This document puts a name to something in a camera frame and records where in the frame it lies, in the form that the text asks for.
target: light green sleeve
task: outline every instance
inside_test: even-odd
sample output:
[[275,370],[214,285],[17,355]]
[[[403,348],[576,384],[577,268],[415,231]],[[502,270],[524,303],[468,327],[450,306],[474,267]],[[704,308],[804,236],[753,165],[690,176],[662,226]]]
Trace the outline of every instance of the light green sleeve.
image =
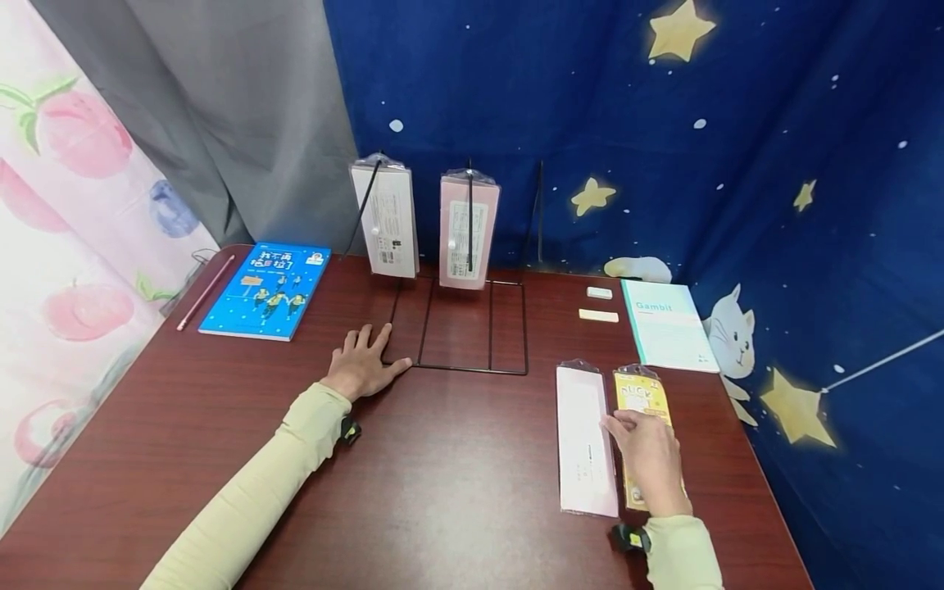
[[654,590],[723,590],[715,548],[694,516],[650,518],[649,581]]
[[331,456],[350,409],[320,383],[299,396],[275,436],[210,500],[141,588],[232,588],[302,483]]

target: pink pencil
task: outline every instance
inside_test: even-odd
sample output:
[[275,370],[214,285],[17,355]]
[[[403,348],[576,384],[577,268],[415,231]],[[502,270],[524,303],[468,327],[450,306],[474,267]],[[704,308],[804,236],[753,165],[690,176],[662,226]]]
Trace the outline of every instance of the pink pencil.
[[194,313],[200,308],[200,305],[203,304],[203,300],[207,298],[207,295],[210,294],[210,291],[213,290],[213,287],[216,286],[216,283],[219,282],[220,277],[223,276],[223,273],[229,268],[229,264],[236,260],[236,255],[230,255],[226,262],[223,262],[223,268],[220,269],[220,272],[216,273],[216,276],[213,277],[213,280],[210,281],[210,284],[207,285],[207,288],[203,290],[203,293],[200,294],[200,297],[196,299],[196,302],[192,305],[190,310],[187,312],[187,315],[183,316],[183,319],[180,320],[180,323],[177,324],[177,331],[183,331],[187,327],[187,323],[190,322],[190,318],[194,317]]

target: blue fabric backdrop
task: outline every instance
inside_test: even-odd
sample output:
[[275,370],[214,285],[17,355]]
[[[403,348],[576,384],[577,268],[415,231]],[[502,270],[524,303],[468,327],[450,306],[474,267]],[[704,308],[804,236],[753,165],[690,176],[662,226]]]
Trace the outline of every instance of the blue fabric backdrop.
[[[471,157],[503,187],[493,263],[516,260],[543,160],[551,267],[693,286],[817,587],[944,587],[944,342],[856,375],[944,329],[941,3],[326,8],[423,253]],[[581,211],[591,179],[614,193]]]

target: cream eraser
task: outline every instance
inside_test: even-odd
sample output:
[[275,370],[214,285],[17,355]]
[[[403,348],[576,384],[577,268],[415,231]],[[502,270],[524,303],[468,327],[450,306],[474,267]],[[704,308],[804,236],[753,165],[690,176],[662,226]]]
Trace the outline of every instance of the cream eraser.
[[581,320],[594,320],[596,322],[611,322],[615,324],[619,321],[619,314],[616,312],[598,312],[596,310],[580,310]]
[[594,299],[612,299],[613,292],[601,287],[587,287],[587,296]]

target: person's left hand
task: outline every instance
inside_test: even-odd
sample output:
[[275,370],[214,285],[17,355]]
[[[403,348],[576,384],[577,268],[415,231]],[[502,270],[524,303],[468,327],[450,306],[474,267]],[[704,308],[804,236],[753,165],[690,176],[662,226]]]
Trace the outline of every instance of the person's left hand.
[[328,375],[321,379],[326,385],[350,400],[351,403],[363,396],[372,396],[390,384],[394,378],[411,366],[410,359],[400,359],[390,366],[383,366],[380,355],[387,347],[393,324],[384,325],[377,340],[371,346],[370,330],[367,324],[361,331],[355,329],[347,333],[344,348],[335,348],[331,353],[331,367]]

